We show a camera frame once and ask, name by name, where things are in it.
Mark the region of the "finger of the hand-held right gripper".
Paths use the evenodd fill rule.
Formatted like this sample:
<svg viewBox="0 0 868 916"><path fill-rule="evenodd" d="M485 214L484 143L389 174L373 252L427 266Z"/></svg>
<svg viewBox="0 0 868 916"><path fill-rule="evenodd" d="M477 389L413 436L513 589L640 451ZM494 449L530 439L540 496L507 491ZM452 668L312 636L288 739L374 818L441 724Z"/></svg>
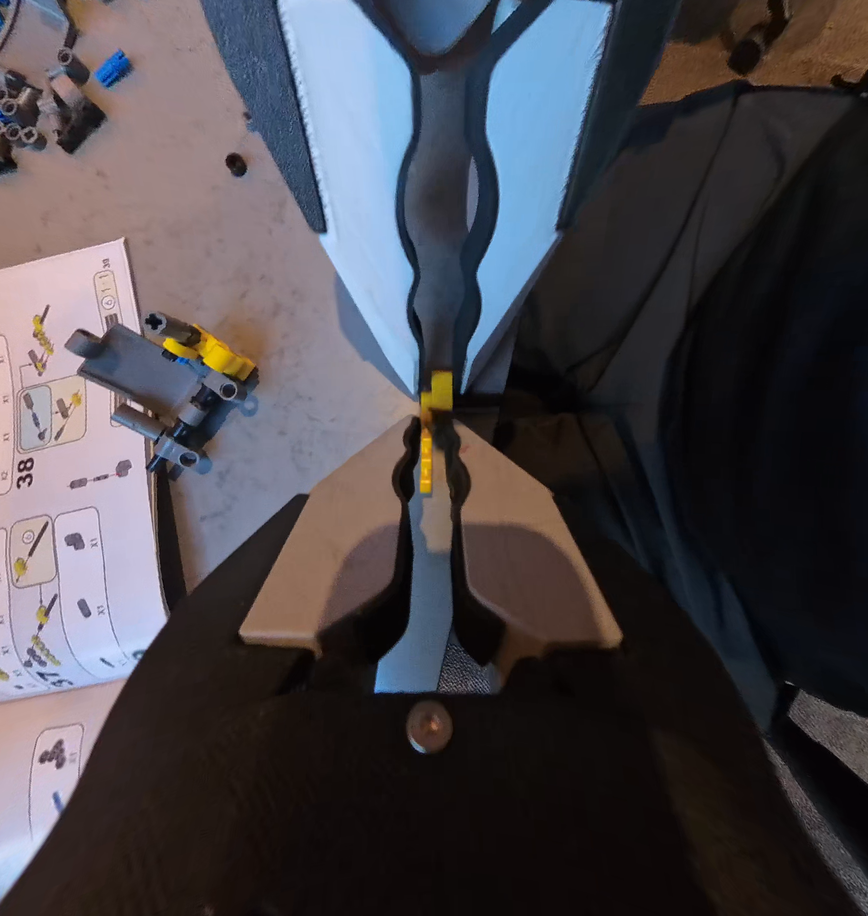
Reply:
<svg viewBox="0 0 868 916"><path fill-rule="evenodd" d="M523 2L470 71L465 131L477 201L454 325L458 394L473 387L557 245L611 18L607 2Z"/></svg>
<svg viewBox="0 0 868 916"><path fill-rule="evenodd" d="M420 133L410 50L375 2L283 1L289 55L323 211L320 241L405 388L425 361L405 186Z"/></svg>

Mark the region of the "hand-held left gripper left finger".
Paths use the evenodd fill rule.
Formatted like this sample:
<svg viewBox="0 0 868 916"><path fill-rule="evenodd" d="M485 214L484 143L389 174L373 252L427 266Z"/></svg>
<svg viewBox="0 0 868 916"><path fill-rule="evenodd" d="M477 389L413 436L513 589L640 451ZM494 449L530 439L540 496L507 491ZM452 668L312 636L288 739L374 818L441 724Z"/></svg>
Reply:
<svg viewBox="0 0 868 916"><path fill-rule="evenodd" d="M420 420L407 416L310 491L239 635L248 645L377 662L405 634Z"/></svg>

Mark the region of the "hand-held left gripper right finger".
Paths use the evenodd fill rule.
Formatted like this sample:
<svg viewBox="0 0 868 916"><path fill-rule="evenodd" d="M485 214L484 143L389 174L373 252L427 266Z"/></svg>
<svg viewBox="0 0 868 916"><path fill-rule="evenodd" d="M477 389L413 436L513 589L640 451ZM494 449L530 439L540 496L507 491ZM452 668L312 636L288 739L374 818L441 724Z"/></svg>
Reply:
<svg viewBox="0 0 868 916"><path fill-rule="evenodd" d="M466 653L508 677L525 659L619 649L623 632L550 491L457 420L442 421L441 447Z"/></svg>

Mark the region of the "grey desk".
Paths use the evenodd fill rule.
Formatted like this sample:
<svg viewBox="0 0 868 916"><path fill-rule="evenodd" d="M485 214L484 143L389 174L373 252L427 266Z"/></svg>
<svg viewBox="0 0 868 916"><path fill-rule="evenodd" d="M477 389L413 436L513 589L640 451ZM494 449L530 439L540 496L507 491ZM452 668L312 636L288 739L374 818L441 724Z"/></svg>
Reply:
<svg viewBox="0 0 868 916"><path fill-rule="evenodd" d="M316 670L357 676L357 698L394 714L396 753L423 690L373 695L378 662L315 658L246 644L239 630L312 488L402 418L417 416L432 371L451 371L465 295L463 245L477 178L466 139L470 71L504 18L523 2L375 2L405 40L420 85L420 133L408 168L405 220L415 246L415 309L425 361L411 394L383 356L320 235L276 171L234 186L220 154L243 128L203 103L220 94L186 84L188 20L146 21L170 52L144 58L142 108L127 99L114 130L71 175L14 177L0 188L0 270L124 239L140 330L164 312L198 324L257 365L245 406L206 443L211 469L151 474L165 624L103 723L75 791L0 914L243 914L259 884L268 896L307 885L344 890L345 869L316 863L342 840L335 814L305 802L272 812L284 794L253 800L253 775L295 757L302 719L337 701L298 693ZM146 447L147 463L149 447Z"/></svg>

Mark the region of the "pile of small building bricks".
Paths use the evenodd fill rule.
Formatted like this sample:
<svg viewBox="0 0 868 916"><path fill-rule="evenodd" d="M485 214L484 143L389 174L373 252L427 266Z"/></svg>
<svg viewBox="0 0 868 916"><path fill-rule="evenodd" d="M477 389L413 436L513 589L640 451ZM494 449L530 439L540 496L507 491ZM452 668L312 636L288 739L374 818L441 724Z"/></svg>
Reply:
<svg viewBox="0 0 868 916"><path fill-rule="evenodd" d="M19 151L72 155L106 122L86 91L79 33L68 2L0 1L0 177Z"/></svg>

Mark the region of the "black office chair base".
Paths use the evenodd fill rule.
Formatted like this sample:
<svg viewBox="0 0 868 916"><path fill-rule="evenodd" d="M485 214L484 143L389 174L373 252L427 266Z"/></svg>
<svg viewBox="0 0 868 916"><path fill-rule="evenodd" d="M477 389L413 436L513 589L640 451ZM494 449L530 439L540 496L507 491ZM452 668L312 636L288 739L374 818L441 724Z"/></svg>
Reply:
<svg viewBox="0 0 868 916"><path fill-rule="evenodd" d="M775 53L799 52L829 23L838 1L737 2L723 33L729 69L746 77Z"/></svg>

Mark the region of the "open instruction booklet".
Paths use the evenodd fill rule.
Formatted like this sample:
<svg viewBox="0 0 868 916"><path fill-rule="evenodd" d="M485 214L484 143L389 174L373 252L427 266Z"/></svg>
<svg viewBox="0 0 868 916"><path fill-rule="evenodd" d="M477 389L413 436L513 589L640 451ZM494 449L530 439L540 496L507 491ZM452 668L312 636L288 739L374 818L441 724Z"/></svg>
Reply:
<svg viewBox="0 0 868 916"><path fill-rule="evenodd" d="M124 239L0 270L0 901L166 620L146 447L65 346L113 325Z"/></svg>

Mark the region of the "grey and yellow brick assembly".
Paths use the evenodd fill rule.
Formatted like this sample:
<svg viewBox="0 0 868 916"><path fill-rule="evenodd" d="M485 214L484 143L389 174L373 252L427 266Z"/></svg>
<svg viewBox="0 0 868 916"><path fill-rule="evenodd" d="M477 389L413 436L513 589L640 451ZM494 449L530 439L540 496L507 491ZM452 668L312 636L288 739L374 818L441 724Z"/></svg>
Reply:
<svg viewBox="0 0 868 916"><path fill-rule="evenodd" d="M78 374L114 397L111 421L141 435L151 474L205 474L205 446L234 407L245 406L257 365L213 333L164 312L144 315L153 338L116 323L95 335L77 329L67 351Z"/></svg>

